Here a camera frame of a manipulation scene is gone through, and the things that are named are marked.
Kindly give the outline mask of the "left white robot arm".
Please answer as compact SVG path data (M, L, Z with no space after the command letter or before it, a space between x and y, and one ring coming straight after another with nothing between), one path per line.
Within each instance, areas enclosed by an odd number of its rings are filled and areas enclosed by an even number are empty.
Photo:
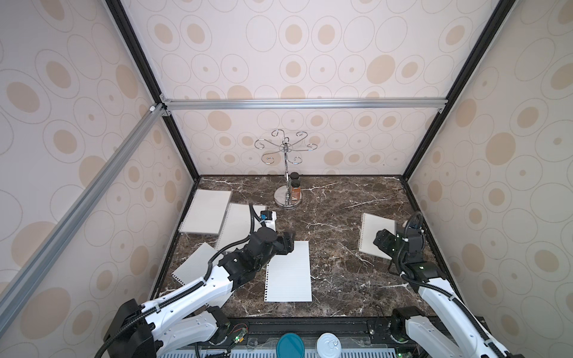
M130 299L116 311L96 357L158 357L196 342L225 340L228 319L218 309L191 317L215 298L251 281L276 255L294 250L295 233L262 227L217 251L204 276L142 304Z

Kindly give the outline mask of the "torn lined paper sheet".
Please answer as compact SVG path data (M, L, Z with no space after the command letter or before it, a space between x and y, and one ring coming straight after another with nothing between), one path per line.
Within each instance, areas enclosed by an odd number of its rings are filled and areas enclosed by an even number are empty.
M216 250L207 243L202 243L173 273L172 277L182 286L204 277L207 263Z

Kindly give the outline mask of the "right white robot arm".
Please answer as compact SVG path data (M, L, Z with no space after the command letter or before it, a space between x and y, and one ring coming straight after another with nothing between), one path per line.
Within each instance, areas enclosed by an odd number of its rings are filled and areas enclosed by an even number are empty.
M388 327L392 339L414 342L431 357L514 357L460 300L444 272L423 260L424 238L421 225L407 225L394 234L378 231L373 244L390 256L398 277L432 308L449 335L412 306L393 310Z

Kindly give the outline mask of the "large white spiral notebook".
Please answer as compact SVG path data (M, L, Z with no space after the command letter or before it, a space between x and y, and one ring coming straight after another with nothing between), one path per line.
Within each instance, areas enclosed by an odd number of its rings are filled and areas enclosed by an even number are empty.
M183 234L219 234L231 195L231 191L198 189L180 224L179 232Z

